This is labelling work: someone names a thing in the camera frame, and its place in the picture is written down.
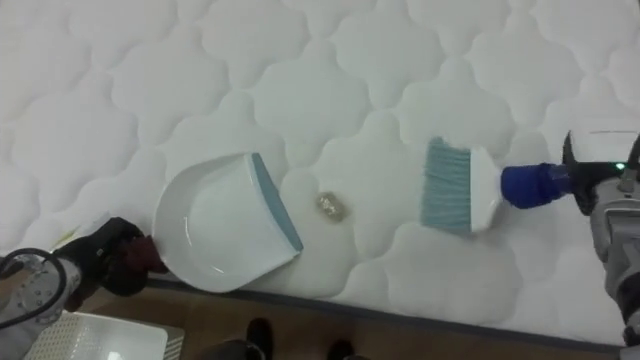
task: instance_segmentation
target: brush bristles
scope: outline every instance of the brush bristles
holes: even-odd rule
[[[456,233],[471,232],[471,151],[441,138],[429,143],[421,223]]]

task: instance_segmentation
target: cable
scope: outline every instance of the cable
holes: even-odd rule
[[[631,146],[627,167],[631,170],[640,170],[640,134],[638,134],[638,137]]]
[[[34,317],[49,310],[53,305],[55,305],[58,302],[58,300],[60,300],[60,298],[64,294],[64,290],[67,288],[67,272],[64,270],[62,263],[60,262],[60,260],[58,260],[58,258],[53,256],[49,252],[41,249],[26,248],[26,249],[18,249],[9,253],[7,256],[5,256],[2,259],[2,261],[0,261],[0,274],[4,272],[5,267],[7,267],[10,264],[10,261],[12,259],[21,255],[36,255],[44,258],[45,261],[50,262],[53,265],[53,267],[56,269],[56,271],[58,271],[58,277],[60,278],[60,282],[58,283],[58,288],[56,289],[56,292],[53,294],[53,297],[51,299],[49,299],[46,303],[44,303],[42,306],[40,306],[39,308],[33,311],[30,311],[14,319],[0,323],[0,330],[19,324],[21,322],[33,319]]]

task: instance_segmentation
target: blue brush handle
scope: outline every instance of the blue brush handle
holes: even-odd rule
[[[531,209],[571,193],[571,181],[564,165],[508,166],[502,171],[500,189],[511,205]]]

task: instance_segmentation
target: dustpan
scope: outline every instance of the dustpan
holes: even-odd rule
[[[153,238],[191,286],[227,292],[291,261],[302,242],[259,154],[206,161],[165,188]]]

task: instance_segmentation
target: black shoe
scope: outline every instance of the black shoe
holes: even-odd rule
[[[327,360],[344,360],[347,356],[355,355],[353,345],[346,340],[338,340],[329,349]]]
[[[265,360],[273,358],[273,331],[267,319],[257,318],[251,320],[247,327],[247,341],[262,351]]]

